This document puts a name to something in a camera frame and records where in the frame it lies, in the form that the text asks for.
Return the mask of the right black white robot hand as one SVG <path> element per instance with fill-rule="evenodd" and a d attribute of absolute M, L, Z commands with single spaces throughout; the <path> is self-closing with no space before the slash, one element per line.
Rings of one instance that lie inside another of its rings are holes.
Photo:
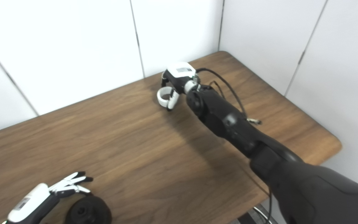
<path fill-rule="evenodd" d="M 199 85 L 196 70 L 187 62 L 169 65 L 161 75 L 161 88 L 157 92 L 160 106 L 173 110 L 180 98 Z"/>

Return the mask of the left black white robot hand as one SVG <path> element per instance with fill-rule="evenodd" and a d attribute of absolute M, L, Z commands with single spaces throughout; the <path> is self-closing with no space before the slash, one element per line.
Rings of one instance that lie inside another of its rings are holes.
<path fill-rule="evenodd" d="M 87 177 L 85 171 L 79 171 L 68 175 L 52 186 L 40 183 L 16 204 L 4 223 L 40 224 L 62 198 L 71 197 L 77 193 L 91 195 L 91 190 L 81 186 L 81 183 L 92 181 L 93 178 Z"/>

